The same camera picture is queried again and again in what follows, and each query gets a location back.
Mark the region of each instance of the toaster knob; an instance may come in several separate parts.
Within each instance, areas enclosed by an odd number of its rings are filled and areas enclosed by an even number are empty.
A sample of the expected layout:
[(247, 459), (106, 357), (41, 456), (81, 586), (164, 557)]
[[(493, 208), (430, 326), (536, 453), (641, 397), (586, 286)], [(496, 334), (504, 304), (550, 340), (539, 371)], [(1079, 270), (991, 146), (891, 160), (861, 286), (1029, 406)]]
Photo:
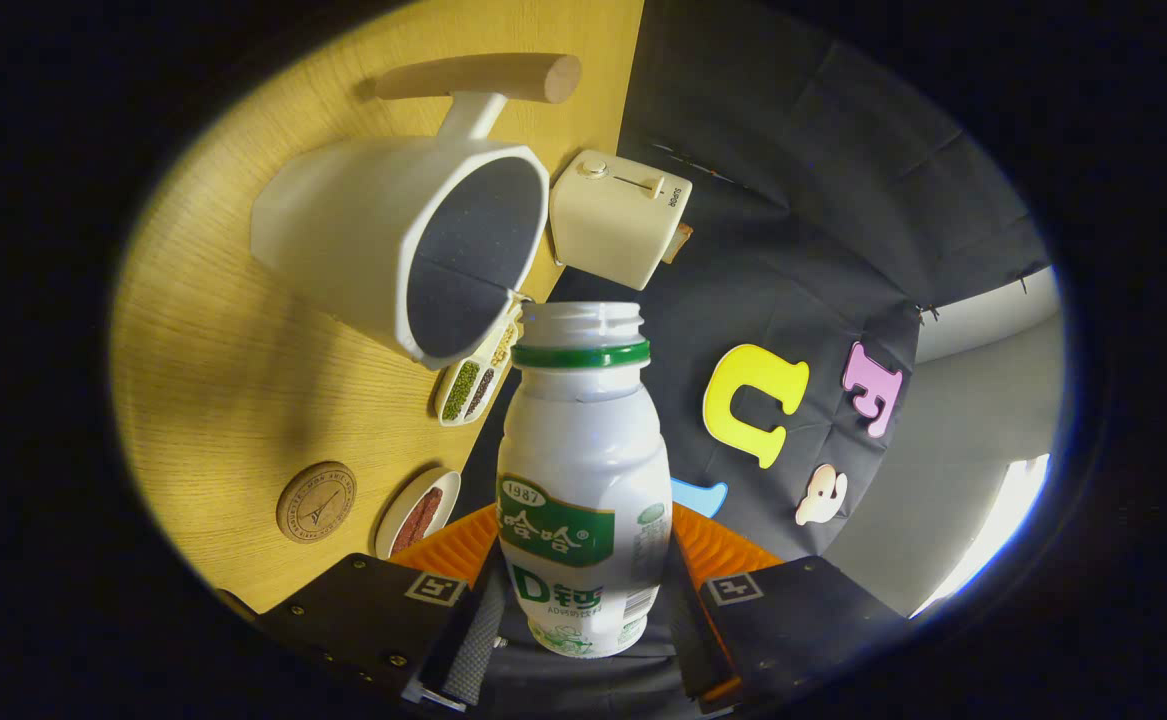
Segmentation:
[(579, 163), (580, 176), (587, 179), (600, 179), (605, 176), (605, 170), (606, 170), (605, 161), (598, 160), (595, 158), (584, 160), (581, 163)]

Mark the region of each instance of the bright light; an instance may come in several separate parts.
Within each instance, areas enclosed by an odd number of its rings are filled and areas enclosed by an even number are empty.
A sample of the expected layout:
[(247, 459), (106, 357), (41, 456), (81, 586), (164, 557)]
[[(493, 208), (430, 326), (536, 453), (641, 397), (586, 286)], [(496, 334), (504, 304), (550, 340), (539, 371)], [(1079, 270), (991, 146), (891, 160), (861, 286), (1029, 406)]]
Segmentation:
[(1009, 469), (1005, 470), (1005, 480), (1000, 483), (1000, 492), (995, 494), (995, 501), (991, 503), (991, 512), (984, 522), (984, 527), (974, 541), (970, 543), (970, 548), (952, 568), (952, 573), (939, 583), (930, 600), (921, 603), (911, 617), (916, 618), (931, 602), (943, 600), (943, 597), (955, 594), (960, 588), (966, 587), (970, 580), (979, 574), (979, 569), (993, 559), (1009, 538), (1014, 536), (1014, 530), (1027, 518), (1027, 512), (1032, 510), (1032, 503), (1036, 502), (1036, 496), (1041, 492), (1044, 483), (1044, 469), (1049, 464), (1049, 454), (1041, 455), (1036, 460), (1018, 460), (1011, 462)]

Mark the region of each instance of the wooden panel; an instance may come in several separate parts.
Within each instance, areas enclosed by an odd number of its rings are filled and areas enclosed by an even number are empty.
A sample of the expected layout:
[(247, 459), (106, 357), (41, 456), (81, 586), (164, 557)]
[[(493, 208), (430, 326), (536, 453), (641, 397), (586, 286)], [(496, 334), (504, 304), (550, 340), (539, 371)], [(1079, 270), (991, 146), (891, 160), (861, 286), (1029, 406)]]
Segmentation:
[[(345, 553), (372, 552), (383, 503), (424, 468), (463, 468), (482, 422), (441, 428), (438, 373), (298, 300), (250, 258), (250, 204), (287, 160), (344, 137), (433, 135), (447, 99), (379, 100), (364, 81), (475, 53), (569, 53), (584, 78), (560, 105), (510, 102), (491, 138), (548, 172), (614, 152), (641, 0), (443, 0), (334, 40), (209, 127), (159, 183), (132, 232), (112, 315), (113, 401), (132, 474), (172, 541), (214, 587), (258, 611)], [(539, 245), (523, 291), (560, 270)], [(337, 460), (358, 498), (330, 538), (295, 544), (277, 497)], [(464, 483), (491, 482), (464, 478)]]

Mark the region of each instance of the foam letter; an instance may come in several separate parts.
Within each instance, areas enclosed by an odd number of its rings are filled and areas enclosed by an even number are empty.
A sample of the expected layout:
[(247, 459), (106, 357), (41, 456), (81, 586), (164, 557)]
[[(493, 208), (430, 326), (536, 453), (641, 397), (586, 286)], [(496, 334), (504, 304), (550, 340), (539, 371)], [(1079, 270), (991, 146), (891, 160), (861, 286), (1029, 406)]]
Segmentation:
[(809, 382), (810, 366), (804, 363), (790, 364), (763, 347), (735, 347), (721, 357), (707, 382), (707, 392), (703, 393), (703, 424), (713, 438), (756, 455), (761, 468), (769, 468), (783, 450), (788, 429), (778, 427), (766, 432), (735, 418), (731, 414), (734, 391), (742, 386), (755, 387), (782, 401), (784, 413), (791, 415), (801, 405), (801, 398), (806, 396)]
[[(894, 401), (903, 386), (903, 370), (892, 373), (867, 356), (864, 343), (857, 342), (850, 351), (850, 363), (845, 364), (845, 375), (840, 380), (843, 387), (853, 391), (854, 386), (865, 389), (864, 394), (854, 398), (854, 410), (865, 418), (876, 418), (867, 425), (867, 434), (883, 436), (885, 425), (894, 413)], [(876, 400), (881, 407), (876, 408)]]
[(698, 512), (703, 518), (711, 518), (717, 515), (725, 503), (725, 494), (729, 487), (725, 483), (715, 483), (711, 488), (692, 485), (683, 480), (671, 478), (671, 501), (679, 502), (680, 505)]

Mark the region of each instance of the seeds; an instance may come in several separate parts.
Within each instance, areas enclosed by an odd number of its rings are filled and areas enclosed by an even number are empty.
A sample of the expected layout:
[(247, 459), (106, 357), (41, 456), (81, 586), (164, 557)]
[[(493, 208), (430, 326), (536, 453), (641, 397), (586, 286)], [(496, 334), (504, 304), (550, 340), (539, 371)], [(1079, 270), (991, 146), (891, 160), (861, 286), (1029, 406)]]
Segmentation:
[(414, 509), (405, 516), (405, 523), (396, 533), (391, 555), (422, 539), (422, 534), (427, 533), (427, 527), (432, 524), (432, 516), (436, 515), (438, 508), (441, 506), (441, 495), (443, 495), (441, 488), (432, 488), (414, 503)]
[(468, 411), (467, 414), (464, 414), (464, 418), (470, 418), (473, 411), (481, 404), (481, 398), (485, 396), (485, 389), (490, 387), (490, 382), (492, 379), (495, 379), (495, 369), (490, 368), (485, 370), (484, 375), (482, 375), (481, 384), (477, 386), (477, 392), (475, 392), (471, 397), (471, 405), (468, 405)]
[(459, 417), (459, 411), (463, 410), (463, 400), (467, 400), (468, 392), (471, 389), (471, 383), (477, 379), (477, 364), (473, 361), (467, 361), (460, 369), (459, 373), (454, 378), (454, 387), (450, 387), (450, 397), (445, 400), (445, 413), (441, 418), (445, 420), (454, 420)]
[(506, 350), (511, 347), (511, 338), (516, 336), (516, 323), (506, 323), (506, 330), (504, 331), (504, 337), (499, 341), (499, 347), (495, 350), (495, 356), (492, 356), (491, 364), (502, 365), (502, 361), (506, 359)]

